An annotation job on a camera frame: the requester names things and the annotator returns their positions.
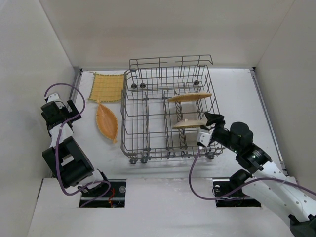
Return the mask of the orange leaf-shaped woven plate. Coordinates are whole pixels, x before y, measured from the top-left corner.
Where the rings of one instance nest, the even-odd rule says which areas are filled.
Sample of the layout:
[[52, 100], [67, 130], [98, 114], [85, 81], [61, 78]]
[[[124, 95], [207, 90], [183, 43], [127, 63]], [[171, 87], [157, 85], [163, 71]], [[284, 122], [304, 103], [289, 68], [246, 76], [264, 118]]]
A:
[[96, 110], [96, 124], [103, 136], [112, 141], [113, 144], [117, 142], [117, 135], [119, 131], [118, 120], [115, 114], [100, 100], [97, 100], [98, 106]]

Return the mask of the yellow square woven plate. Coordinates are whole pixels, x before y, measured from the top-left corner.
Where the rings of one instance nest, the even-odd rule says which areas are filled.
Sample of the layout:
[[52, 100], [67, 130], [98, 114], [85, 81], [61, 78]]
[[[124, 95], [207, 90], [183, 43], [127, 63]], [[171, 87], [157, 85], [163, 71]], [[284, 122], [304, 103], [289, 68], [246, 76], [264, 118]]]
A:
[[88, 100], [111, 103], [121, 100], [124, 75], [105, 75], [94, 73], [93, 84]]

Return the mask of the orange rounded woven plate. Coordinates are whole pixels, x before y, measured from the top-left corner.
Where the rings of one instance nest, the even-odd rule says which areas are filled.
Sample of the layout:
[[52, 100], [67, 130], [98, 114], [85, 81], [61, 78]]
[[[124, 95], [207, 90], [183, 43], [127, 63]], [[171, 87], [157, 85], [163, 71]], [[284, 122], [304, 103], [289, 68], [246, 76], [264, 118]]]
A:
[[212, 93], [205, 93], [205, 92], [194, 92], [194, 93], [186, 93], [175, 95], [171, 98], [168, 98], [168, 102], [190, 102], [196, 101], [203, 98], [211, 97]]

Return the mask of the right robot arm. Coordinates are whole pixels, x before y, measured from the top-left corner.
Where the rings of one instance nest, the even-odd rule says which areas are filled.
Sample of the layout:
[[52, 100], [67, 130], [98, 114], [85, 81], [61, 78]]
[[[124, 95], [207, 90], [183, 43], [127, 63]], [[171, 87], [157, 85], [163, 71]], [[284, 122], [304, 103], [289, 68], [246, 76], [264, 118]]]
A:
[[240, 188], [282, 218], [295, 237], [316, 235], [315, 192], [287, 180], [272, 158], [253, 143], [253, 132], [243, 122], [225, 128], [224, 116], [205, 113], [210, 127], [209, 142], [217, 142], [236, 154], [242, 167], [230, 177], [230, 186]]

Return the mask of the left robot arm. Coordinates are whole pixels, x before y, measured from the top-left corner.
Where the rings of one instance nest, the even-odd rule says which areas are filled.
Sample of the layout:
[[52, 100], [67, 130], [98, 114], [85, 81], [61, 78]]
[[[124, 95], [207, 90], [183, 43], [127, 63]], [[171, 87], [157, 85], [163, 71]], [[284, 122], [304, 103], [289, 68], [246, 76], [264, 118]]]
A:
[[111, 183], [92, 163], [73, 138], [73, 122], [81, 119], [72, 100], [67, 103], [70, 110], [59, 99], [48, 99], [41, 106], [42, 117], [46, 121], [51, 138], [48, 149], [42, 157], [56, 177], [62, 192], [67, 196], [82, 193], [93, 198], [104, 197], [111, 189]]

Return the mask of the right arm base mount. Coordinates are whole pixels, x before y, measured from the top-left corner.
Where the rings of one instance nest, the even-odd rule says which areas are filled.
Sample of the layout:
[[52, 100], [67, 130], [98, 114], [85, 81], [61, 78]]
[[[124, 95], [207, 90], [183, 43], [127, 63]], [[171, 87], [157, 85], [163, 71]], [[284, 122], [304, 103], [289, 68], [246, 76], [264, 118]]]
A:
[[[213, 179], [212, 192], [215, 197], [221, 197], [231, 192], [235, 186], [230, 183], [229, 178], [217, 178]], [[223, 197], [215, 201], [216, 207], [228, 208], [228, 207], [261, 207], [260, 202], [254, 198], [245, 195], [242, 190], [238, 190], [235, 193]]]

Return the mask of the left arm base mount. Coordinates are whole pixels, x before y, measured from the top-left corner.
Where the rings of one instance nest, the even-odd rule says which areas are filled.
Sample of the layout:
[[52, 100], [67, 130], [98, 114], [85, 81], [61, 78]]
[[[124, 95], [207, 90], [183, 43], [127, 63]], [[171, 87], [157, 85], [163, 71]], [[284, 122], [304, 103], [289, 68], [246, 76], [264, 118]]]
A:
[[107, 184], [99, 184], [88, 192], [81, 193], [80, 208], [124, 208], [126, 195], [126, 180], [109, 180]]

